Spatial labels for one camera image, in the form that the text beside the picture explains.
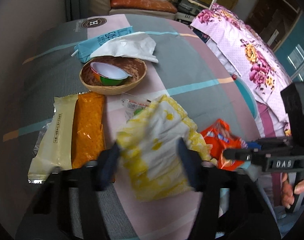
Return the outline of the person's right hand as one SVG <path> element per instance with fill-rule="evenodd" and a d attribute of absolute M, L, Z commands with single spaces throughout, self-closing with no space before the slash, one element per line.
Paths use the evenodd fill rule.
<path fill-rule="evenodd" d="M 288 174 L 282 174 L 282 187 L 281 187 L 281 203 L 282 205 L 290 209 L 291 205 L 294 204 L 294 195 L 301 194 L 304 192 L 304 180 L 301 181 L 295 188 L 288 181 Z"/>

